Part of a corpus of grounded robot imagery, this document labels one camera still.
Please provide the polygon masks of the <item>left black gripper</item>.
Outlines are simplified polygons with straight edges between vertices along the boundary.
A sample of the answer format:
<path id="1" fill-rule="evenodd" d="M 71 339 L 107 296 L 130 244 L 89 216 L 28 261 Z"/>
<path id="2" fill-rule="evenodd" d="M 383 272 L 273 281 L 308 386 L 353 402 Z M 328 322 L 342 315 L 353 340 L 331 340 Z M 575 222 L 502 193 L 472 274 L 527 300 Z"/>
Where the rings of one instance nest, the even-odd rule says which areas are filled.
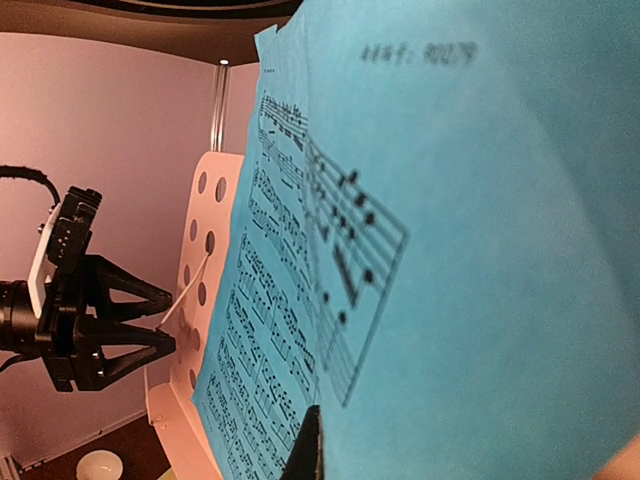
<path id="1" fill-rule="evenodd" d="M 57 268 L 45 292 L 35 340 L 59 392 L 101 391 L 176 351 L 176 340 L 160 329 L 103 321 L 152 316 L 173 301 L 103 256 Z"/>

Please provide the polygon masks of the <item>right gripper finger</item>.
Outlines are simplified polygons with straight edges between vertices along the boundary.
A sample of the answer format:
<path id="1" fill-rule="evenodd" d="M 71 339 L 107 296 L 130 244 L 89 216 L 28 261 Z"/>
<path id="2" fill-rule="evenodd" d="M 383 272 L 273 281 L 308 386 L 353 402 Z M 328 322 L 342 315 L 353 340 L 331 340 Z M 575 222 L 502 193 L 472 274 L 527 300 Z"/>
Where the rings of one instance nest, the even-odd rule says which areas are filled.
<path id="1" fill-rule="evenodd" d="M 282 480 L 323 480 L 323 429 L 319 405 L 311 405 L 282 472 Z"/>

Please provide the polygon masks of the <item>pink music stand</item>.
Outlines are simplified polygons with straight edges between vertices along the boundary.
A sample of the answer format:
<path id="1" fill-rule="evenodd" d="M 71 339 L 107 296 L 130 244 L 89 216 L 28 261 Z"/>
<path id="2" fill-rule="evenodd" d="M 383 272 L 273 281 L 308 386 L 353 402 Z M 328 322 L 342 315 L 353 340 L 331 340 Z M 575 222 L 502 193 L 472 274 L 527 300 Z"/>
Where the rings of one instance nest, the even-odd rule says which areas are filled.
<path id="1" fill-rule="evenodd" d="M 179 260 L 179 305 L 163 324 L 176 338 L 168 380 L 144 382 L 147 419 L 177 479 L 220 479 L 192 394 L 205 357 L 231 240 L 231 214 L 244 157 L 207 152 L 192 179 Z"/>

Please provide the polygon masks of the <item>blue sheet music paper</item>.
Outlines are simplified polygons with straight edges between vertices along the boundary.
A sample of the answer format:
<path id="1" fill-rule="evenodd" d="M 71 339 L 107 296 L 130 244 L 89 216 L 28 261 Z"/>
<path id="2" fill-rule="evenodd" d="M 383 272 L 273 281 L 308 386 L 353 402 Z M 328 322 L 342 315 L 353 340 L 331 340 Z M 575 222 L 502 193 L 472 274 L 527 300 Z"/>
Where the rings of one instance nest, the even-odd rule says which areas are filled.
<path id="1" fill-rule="evenodd" d="M 221 475 L 588 479 L 639 428 L 639 5 L 306 1 L 193 395 Z"/>

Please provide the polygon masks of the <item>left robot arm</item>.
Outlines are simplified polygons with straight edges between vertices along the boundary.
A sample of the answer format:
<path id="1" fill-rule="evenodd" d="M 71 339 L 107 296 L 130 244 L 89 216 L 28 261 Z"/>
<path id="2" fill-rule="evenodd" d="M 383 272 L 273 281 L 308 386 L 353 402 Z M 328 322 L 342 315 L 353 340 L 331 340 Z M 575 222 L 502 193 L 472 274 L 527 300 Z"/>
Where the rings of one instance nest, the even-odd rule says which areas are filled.
<path id="1" fill-rule="evenodd" d="M 37 317 L 26 281 L 1 283 L 2 370 L 40 359 L 57 391 L 101 391 L 176 351 L 170 334 L 130 323 L 169 310 L 171 294 L 102 256 L 55 273 L 45 293 Z"/>

